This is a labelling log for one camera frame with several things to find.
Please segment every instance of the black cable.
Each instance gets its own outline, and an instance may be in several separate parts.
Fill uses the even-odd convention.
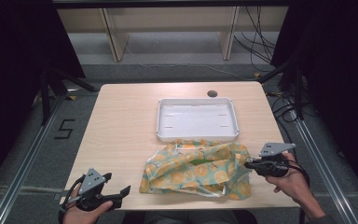
[[[257,52],[254,49],[249,48],[248,46],[246,46],[245,44],[243,44],[242,42],[240,42],[240,40],[234,36],[234,38],[238,41],[238,43],[244,48],[247,49],[248,51],[250,51],[251,53],[255,54],[255,56],[257,56],[258,58],[260,58],[261,60],[263,60],[266,63],[270,63],[269,58],[267,58],[266,56],[264,56],[263,54]]]
[[[242,36],[243,36],[243,38],[244,38],[245,40],[247,40],[247,41],[249,41],[249,42],[254,42],[253,40],[251,40],[251,39],[249,39],[248,37],[246,37],[243,32],[241,32],[241,34],[242,34]],[[262,43],[259,43],[259,42],[254,42],[254,43],[257,44],[257,45],[263,46]],[[275,49],[275,47],[269,46],[269,45],[266,45],[266,47],[267,47],[267,48],[270,48],[270,49]]]

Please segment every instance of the floral cloth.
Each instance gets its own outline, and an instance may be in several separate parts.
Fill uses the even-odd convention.
[[[147,160],[139,191],[243,200],[251,195],[248,157],[240,143],[176,140]]]

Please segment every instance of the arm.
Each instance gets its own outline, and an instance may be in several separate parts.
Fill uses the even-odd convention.
[[[78,187],[72,192],[71,198],[77,196]],[[66,207],[68,210],[63,217],[63,224],[94,224],[98,217],[106,212],[113,203],[111,201],[101,204],[93,211],[86,212],[76,207],[76,202],[68,203]]]
[[[292,154],[284,154],[289,161],[294,161]],[[266,177],[267,182],[277,186],[274,192],[283,191],[287,196],[291,197],[293,201],[298,203],[304,210],[309,219],[325,217],[326,214],[316,199],[310,192],[310,188],[304,176],[295,169],[289,169],[289,172],[284,177]]]

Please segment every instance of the black curtain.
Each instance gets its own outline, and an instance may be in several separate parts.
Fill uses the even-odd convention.
[[[84,77],[51,1],[0,0],[0,166],[40,89],[40,74],[49,67]]]
[[[316,10],[327,13],[321,36],[308,50],[301,68],[312,102],[358,176],[358,0],[326,1],[323,8],[311,12],[305,7],[290,8],[272,63],[278,66],[288,60],[304,38],[310,13]]]

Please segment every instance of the gray floor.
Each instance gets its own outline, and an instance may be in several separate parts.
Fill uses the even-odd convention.
[[[277,33],[266,33],[265,37],[274,42],[277,35]],[[70,34],[70,37],[88,83],[97,87],[104,83],[247,80],[254,78],[255,73],[265,73],[257,68],[266,71],[273,69],[255,56],[251,58],[251,54],[237,42],[233,44],[230,60],[223,61],[215,33],[133,34],[120,63],[113,61],[105,34]],[[278,91],[279,78],[275,77],[265,83],[265,91]],[[70,90],[79,89],[71,83],[66,84]],[[51,100],[52,104],[58,105],[57,113],[48,126],[21,191],[9,209],[6,223],[57,223],[59,199],[98,93],[79,90],[73,91],[71,95],[76,96],[75,100],[69,98]],[[272,110],[284,105],[284,101],[278,97],[269,97],[268,100],[271,106],[274,105]],[[344,199],[348,200],[358,219],[358,180],[345,159],[337,156],[336,152],[339,148],[325,128],[322,119],[317,117],[315,109],[309,105],[305,108],[305,112],[306,127],[322,152],[328,170],[342,190]],[[29,149],[33,146],[41,129],[41,115],[40,101],[36,101],[17,144],[0,169],[0,202],[24,158],[27,157]],[[66,132],[59,131],[65,119],[71,120],[64,124],[64,128],[73,130],[71,136],[68,139],[57,139],[67,135]],[[345,214],[342,214],[337,207],[337,200],[332,197],[329,187],[318,171],[306,139],[298,131],[298,124],[284,121],[282,123],[291,139],[297,144],[298,161],[310,173],[310,187],[322,207],[337,223],[349,223],[343,217]],[[289,141],[283,127],[280,128],[285,141]],[[259,223],[298,222],[297,209],[260,208],[252,209],[251,212],[255,214]],[[123,215],[123,211],[110,212],[101,217],[98,223],[120,223]]]

